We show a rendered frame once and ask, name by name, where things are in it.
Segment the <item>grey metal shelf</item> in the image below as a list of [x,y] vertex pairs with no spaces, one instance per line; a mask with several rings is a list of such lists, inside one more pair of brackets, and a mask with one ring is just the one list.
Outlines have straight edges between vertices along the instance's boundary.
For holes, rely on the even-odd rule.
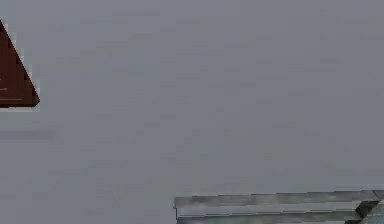
[[176,224],[384,224],[384,190],[180,196],[174,209]]

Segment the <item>dark brown framed picture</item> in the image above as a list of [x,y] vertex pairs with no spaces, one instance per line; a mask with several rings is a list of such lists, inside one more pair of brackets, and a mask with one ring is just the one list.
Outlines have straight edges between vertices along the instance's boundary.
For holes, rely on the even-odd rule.
[[0,20],[0,108],[36,107],[40,98]]

